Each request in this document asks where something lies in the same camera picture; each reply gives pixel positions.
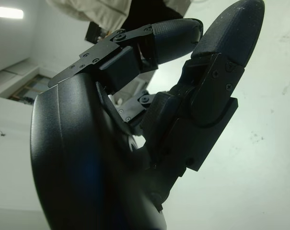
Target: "white fabric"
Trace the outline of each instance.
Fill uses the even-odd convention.
[[[100,27],[115,31],[128,17],[131,0],[46,0],[63,13],[83,21],[92,21]]]

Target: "white surface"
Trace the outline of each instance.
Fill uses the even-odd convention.
[[[0,7],[0,18],[22,19],[23,11],[14,8]]]
[[[37,66],[28,62],[28,61],[22,61],[19,62],[15,65],[9,66],[7,68],[5,68],[6,71],[11,72],[11,73],[15,73],[18,75],[25,75],[28,72],[30,72],[32,69],[36,68]]]
[[[24,11],[22,20],[0,18],[0,70],[30,56],[39,0],[0,0],[0,7]]]
[[[16,74],[10,79],[1,80],[0,97],[9,98],[15,91],[17,91],[20,87],[22,87],[39,73],[38,66],[34,65],[26,65],[24,71],[21,68],[16,68],[16,70],[19,70],[22,73],[26,73],[24,75]]]
[[[9,73],[5,71],[0,71],[0,86],[16,76],[14,73]]]
[[[48,230],[43,211],[0,208],[0,230]]]
[[[207,29],[234,2],[192,3],[186,18]],[[149,92],[176,84],[188,58],[161,65]],[[260,39],[233,96],[239,108],[208,158],[178,179],[163,205],[168,230],[290,230],[290,1],[266,0]]]
[[[40,2],[31,60],[40,66],[41,74],[54,77],[93,46],[84,40],[88,25],[53,9],[45,0]]]
[[[41,210],[30,161],[32,106],[0,98],[0,208]]]

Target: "robotic hand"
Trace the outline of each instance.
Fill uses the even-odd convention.
[[[241,0],[203,36],[195,19],[118,30],[49,82],[34,104],[31,159],[51,229],[166,229],[176,179],[199,170],[238,107],[231,94],[263,16],[262,0]],[[113,106],[108,95],[191,51],[170,91]]]

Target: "ceiling light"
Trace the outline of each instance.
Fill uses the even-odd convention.
[[[0,7],[0,18],[22,19],[23,11],[14,8]]]

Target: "metal bracket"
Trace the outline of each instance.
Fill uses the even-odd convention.
[[[155,95],[149,95],[147,90],[143,90],[127,100],[122,106],[117,108],[119,115],[124,122],[129,123],[149,107]]]

